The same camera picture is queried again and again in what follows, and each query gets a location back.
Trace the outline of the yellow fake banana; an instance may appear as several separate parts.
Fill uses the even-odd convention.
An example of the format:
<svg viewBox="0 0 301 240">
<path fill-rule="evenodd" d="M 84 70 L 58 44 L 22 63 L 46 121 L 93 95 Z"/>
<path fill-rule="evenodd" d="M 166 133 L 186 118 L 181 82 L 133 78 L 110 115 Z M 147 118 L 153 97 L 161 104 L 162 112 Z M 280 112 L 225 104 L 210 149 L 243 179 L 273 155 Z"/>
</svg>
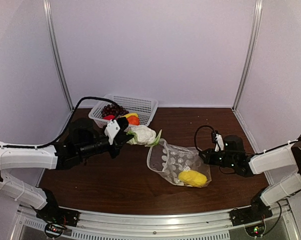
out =
<svg viewBox="0 0 301 240">
<path fill-rule="evenodd" d="M 131 117 L 138 118 L 139 116 L 137 113 L 127 113 L 127 114 L 121 116 L 121 118 L 126 118 L 126 119 L 131 118 Z"/>
</svg>

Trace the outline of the white fake cauliflower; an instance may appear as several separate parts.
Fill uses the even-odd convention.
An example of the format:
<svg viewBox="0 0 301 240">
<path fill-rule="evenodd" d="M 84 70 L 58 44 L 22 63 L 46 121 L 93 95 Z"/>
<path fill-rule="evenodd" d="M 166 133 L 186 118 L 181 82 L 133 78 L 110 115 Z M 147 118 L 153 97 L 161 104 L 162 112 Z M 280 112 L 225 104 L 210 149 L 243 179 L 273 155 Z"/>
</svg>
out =
<svg viewBox="0 0 301 240">
<path fill-rule="evenodd" d="M 130 145 L 141 145 L 145 147 L 156 146 L 161 138 L 162 130 L 156 133 L 146 125 L 137 125 L 132 127 L 127 135 L 133 136 L 127 143 Z"/>
</svg>

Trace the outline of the purple fake grapes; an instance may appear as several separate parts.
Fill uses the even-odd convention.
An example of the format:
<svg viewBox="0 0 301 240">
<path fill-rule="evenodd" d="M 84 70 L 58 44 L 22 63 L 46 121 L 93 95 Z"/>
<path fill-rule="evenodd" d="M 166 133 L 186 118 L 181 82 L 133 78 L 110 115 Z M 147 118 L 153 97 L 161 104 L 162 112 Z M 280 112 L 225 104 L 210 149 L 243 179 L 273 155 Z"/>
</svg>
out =
<svg viewBox="0 0 301 240">
<path fill-rule="evenodd" d="M 128 114 L 129 111 L 120 105 L 108 104 L 103 107 L 101 110 L 101 116 L 107 117 L 109 115 L 113 115 L 115 117 L 120 117 Z"/>
</svg>

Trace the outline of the red fake food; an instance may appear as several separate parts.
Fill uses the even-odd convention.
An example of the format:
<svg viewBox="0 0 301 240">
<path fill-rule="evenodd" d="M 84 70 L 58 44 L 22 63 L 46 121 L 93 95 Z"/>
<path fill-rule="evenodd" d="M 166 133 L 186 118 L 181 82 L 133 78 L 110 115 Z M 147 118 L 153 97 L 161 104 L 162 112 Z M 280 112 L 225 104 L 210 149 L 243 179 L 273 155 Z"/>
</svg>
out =
<svg viewBox="0 0 301 240">
<path fill-rule="evenodd" d="M 112 120 L 116 119 L 116 116 L 112 115 L 112 114 L 109 114 L 109 115 L 104 116 L 102 119 L 107 120 L 107 121 L 112 121 Z"/>
</svg>

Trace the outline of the yellow fake lemon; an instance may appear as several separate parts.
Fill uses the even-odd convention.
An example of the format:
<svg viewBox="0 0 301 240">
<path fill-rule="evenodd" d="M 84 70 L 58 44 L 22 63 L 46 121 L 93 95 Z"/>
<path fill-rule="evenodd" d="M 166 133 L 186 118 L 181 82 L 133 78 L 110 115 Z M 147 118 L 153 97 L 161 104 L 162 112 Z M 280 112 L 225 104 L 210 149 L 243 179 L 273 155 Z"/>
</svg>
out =
<svg viewBox="0 0 301 240">
<path fill-rule="evenodd" d="M 208 182 L 207 177 L 195 170 L 182 171 L 178 175 L 178 179 L 187 186 L 201 188 Z"/>
</svg>

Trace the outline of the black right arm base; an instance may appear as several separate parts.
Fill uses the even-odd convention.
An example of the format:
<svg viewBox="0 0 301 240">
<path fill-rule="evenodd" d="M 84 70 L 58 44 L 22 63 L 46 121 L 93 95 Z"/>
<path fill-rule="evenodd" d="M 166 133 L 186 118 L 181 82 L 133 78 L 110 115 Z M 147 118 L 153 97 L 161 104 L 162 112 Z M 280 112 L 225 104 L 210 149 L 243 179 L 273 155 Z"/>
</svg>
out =
<svg viewBox="0 0 301 240">
<path fill-rule="evenodd" d="M 247 225 L 254 222 L 260 222 L 266 218 L 273 216 L 273 212 L 269 207 L 262 210 L 254 209 L 252 206 L 244 208 L 234 208 L 229 212 L 232 225 L 240 226 Z"/>
</svg>

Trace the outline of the orange fake food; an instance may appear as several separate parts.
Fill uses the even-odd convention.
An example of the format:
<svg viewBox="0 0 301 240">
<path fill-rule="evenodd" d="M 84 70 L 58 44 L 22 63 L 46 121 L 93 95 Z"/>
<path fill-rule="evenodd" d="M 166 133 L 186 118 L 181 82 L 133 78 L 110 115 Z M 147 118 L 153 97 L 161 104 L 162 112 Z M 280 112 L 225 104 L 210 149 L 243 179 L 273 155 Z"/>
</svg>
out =
<svg viewBox="0 0 301 240">
<path fill-rule="evenodd" d="M 131 115 L 127 118 L 127 121 L 129 123 L 129 125 L 134 125 L 134 126 L 138 126 L 140 125 L 140 119 L 139 117 L 135 116 L 135 115 Z"/>
</svg>

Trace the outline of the clear zip top bag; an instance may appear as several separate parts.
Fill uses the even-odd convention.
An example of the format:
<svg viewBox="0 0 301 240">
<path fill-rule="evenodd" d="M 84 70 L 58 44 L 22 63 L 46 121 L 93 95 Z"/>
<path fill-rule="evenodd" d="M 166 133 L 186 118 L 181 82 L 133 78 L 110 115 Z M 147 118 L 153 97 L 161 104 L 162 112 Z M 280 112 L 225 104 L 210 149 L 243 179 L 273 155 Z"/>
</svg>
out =
<svg viewBox="0 0 301 240">
<path fill-rule="evenodd" d="M 184 184 L 178 178 L 182 171 L 197 171 L 207 177 L 207 187 L 212 181 L 210 166 L 199 157 L 195 147 L 182 147 L 167 143 L 160 139 L 159 143 L 150 147 L 147 155 L 148 168 L 160 175 L 174 186 L 192 187 Z"/>
</svg>

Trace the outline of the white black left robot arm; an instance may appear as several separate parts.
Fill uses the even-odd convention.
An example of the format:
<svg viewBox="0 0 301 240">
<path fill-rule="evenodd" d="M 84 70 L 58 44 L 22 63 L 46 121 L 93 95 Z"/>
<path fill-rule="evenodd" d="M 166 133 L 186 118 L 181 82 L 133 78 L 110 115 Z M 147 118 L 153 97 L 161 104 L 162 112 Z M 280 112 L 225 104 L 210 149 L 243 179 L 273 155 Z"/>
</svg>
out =
<svg viewBox="0 0 301 240">
<path fill-rule="evenodd" d="M 120 117 L 110 121 L 104 134 L 99 134 L 91 119 L 79 118 L 69 124 L 68 135 L 63 141 L 30 146 L 0 142 L 0 193 L 42 211 L 51 222 L 58 222 L 63 212 L 53 193 L 24 183 L 7 170 L 69 170 L 92 156 L 106 152 L 114 159 L 123 145 L 133 138 L 125 132 L 128 126 L 128 120 Z"/>
</svg>

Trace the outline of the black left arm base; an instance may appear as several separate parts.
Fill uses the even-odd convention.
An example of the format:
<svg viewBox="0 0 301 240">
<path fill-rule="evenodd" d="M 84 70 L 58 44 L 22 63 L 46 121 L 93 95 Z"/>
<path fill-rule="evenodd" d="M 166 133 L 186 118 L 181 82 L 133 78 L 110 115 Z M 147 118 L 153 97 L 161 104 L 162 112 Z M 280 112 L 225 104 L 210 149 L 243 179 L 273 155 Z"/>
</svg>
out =
<svg viewBox="0 0 301 240">
<path fill-rule="evenodd" d="M 46 223 L 60 226 L 76 227 L 79 221 L 80 212 L 59 207 L 54 203 L 47 203 L 42 209 L 34 209 L 36 216 Z"/>
</svg>

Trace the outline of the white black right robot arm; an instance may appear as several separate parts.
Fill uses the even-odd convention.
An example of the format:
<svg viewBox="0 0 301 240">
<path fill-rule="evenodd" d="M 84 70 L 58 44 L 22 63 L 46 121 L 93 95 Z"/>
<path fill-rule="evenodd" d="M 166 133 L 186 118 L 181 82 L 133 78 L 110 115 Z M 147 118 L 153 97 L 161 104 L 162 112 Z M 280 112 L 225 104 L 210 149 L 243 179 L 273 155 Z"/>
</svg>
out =
<svg viewBox="0 0 301 240">
<path fill-rule="evenodd" d="M 301 135 L 260 153 L 246 152 L 242 138 L 237 135 L 222 137 L 215 133 L 213 136 L 215 147 L 198 151 L 207 165 L 233 169 L 236 175 L 245 178 L 291 169 L 290 173 L 261 190 L 251 200 L 246 213 L 250 220 L 257 221 L 271 205 L 301 191 Z"/>
</svg>

